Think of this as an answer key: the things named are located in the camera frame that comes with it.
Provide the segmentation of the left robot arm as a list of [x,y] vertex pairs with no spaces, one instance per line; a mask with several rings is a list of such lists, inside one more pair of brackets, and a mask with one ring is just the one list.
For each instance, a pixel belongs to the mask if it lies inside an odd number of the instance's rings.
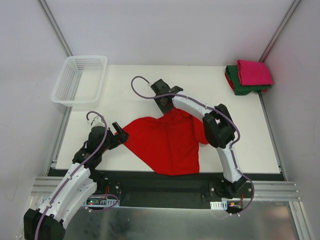
[[108,196],[105,175],[96,168],[105,151],[126,143],[129,138],[117,122],[112,126],[116,133],[106,126],[93,126],[55,190],[37,209],[26,211],[23,216],[26,240],[62,240],[70,221],[88,198],[93,194]]

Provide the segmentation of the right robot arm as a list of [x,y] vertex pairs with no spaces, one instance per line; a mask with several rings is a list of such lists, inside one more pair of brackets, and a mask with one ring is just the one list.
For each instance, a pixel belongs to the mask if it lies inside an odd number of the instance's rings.
[[235,151],[235,142],[239,140],[239,136],[235,135],[238,135],[239,131],[227,107],[223,104],[206,106],[181,94],[181,87],[171,88],[162,79],[151,84],[150,88],[155,93],[154,100],[163,113],[179,109],[202,122],[205,139],[216,149],[223,169],[223,181],[215,187],[215,193],[227,199],[241,194],[247,180],[240,169]]

